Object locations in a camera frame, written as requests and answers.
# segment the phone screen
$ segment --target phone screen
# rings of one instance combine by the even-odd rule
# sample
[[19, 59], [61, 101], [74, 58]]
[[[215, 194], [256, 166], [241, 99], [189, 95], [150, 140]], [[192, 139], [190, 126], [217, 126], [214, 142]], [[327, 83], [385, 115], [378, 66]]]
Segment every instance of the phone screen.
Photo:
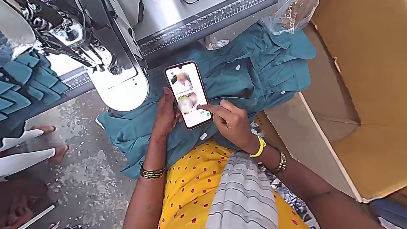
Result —
[[189, 62], [169, 67], [165, 74], [188, 129], [212, 118], [209, 111], [197, 109], [197, 105], [208, 104], [208, 100], [195, 63]]

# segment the concrete floor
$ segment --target concrete floor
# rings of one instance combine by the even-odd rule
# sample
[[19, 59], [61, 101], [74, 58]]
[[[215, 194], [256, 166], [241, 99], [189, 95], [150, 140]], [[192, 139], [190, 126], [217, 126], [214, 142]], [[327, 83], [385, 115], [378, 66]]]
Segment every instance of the concrete floor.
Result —
[[43, 161], [25, 171], [44, 180], [51, 201], [59, 202], [30, 228], [48, 229], [57, 221], [61, 221], [60, 228], [68, 224], [88, 229], [122, 228], [136, 180], [120, 174], [126, 158], [95, 122], [97, 115], [105, 112], [106, 105], [93, 90], [27, 121], [26, 128], [54, 125], [57, 130], [24, 143], [18, 147], [20, 151], [70, 146], [61, 164]]

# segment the white pants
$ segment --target white pants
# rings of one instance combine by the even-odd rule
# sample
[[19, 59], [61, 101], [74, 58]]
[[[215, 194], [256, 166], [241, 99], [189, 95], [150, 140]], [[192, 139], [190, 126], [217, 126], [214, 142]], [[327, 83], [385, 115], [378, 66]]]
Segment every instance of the white pants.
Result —
[[[24, 131], [23, 135], [18, 139], [3, 138], [3, 146], [0, 152], [13, 148], [29, 139], [33, 139], [42, 135], [44, 131], [36, 129]], [[0, 158], [0, 177], [8, 176], [16, 172], [20, 172], [30, 166], [33, 166], [45, 159], [55, 155], [55, 148], [41, 150], [31, 153], [14, 154]]]

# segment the stack of folded fabric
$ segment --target stack of folded fabric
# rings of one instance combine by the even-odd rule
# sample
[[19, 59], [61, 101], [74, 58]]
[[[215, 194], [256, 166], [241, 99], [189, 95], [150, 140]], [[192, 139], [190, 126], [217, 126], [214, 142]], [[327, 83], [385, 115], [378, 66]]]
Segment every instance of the stack of folded fabric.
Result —
[[[222, 99], [229, 100], [245, 109], [251, 122], [258, 112], [284, 103], [295, 92], [309, 87], [306, 60], [315, 55], [314, 47], [302, 31], [276, 36], [258, 22], [218, 50], [208, 51], [200, 46], [173, 55], [167, 63], [149, 70], [150, 92], [139, 108], [129, 112], [112, 110], [100, 115], [98, 121], [110, 141], [127, 157], [128, 164], [122, 172], [136, 178], [140, 161], [147, 152], [162, 87], [168, 87], [165, 67], [195, 61], [209, 103], [218, 105]], [[200, 139], [204, 133], [207, 137]], [[167, 166], [210, 137], [221, 146], [237, 149], [219, 134], [212, 122], [193, 130], [179, 123], [168, 136]]]
[[68, 87], [51, 70], [50, 62], [35, 50], [2, 66], [0, 139], [19, 137], [24, 122], [59, 100], [66, 90]]

